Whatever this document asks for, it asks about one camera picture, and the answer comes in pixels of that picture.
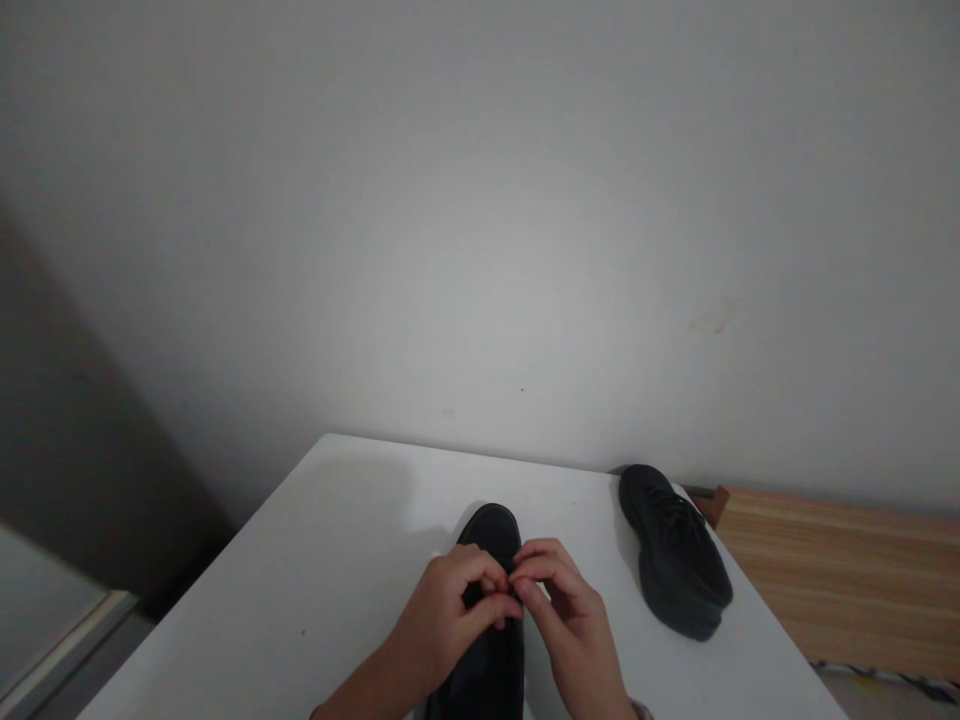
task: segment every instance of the wood grain surface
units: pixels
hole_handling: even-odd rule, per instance
[[[808,659],[960,681],[960,523],[724,491],[717,534]]]

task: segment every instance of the tabletop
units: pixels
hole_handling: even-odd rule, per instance
[[[657,720],[845,716],[733,558],[706,643],[657,621],[636,536],[602,473],[326,435],[81,720],[306,718],[386,637],[427,561],[485,502],[557,537],[606,602],[630,695]],[[532,620],[524,717],[567,717]]]

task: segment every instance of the hand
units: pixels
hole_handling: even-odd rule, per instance
[[[462,595],[479,582],[485,597],[471,610]],[[427,564],[396,626],[312,720],[401,718],[426,700],[454,665],[491,625],[523,618],[523,608],[507,593],[500,563],[476,545],[456,545]]]
[[[540,629],[553,679],[575,720],[637,715],[620,674],[603,598],[580,576],[558,540],[529,540],[510,582]],[[537,585],[543,582],[547,598]]]
[[[486,597],[468,611],[461,596],[477,581]],[[429,562],[384,643],[417,671],[408,681],[421,700],[440,687],[480,633],[491,625],[503,629],[505,618],[523,619],[523,608],[509,592],[506,571],[476,545],[455,545]]]

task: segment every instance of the wooden furniture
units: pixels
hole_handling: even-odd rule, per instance
[[[659,720],[842,720],[722,544],[734,599],[713,638],[654,618],[617,479],[327,435],[81,718],[306,718],[383,641],[431,555],[494,501],[524,538],[559,537],[603,594],[627,690]],[[536,625],[523,630],[525,716],[567,717]]]
[[[960,681],[960,523],[740,488],[696,502],[808,659]]]

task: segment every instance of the black leather shoe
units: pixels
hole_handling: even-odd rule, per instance
[[[677,632],[708,639],[733,588],[703,515],[649,465],[627,468],[619,496],[640,538],[640,585],[650,609]]]
[[[520,530],[503,505],[484,505],[467,522],[458,545],[476,543],[493,555],[504,570],[513,571],[520,550]],[[480,583],[470,583],[463,604],[472,608],[483,599]],[[506,627],[490,627],[470,646],[450,677],[427,699],[425,720],[486,720],[523,717],[523,626],[508,618]]]

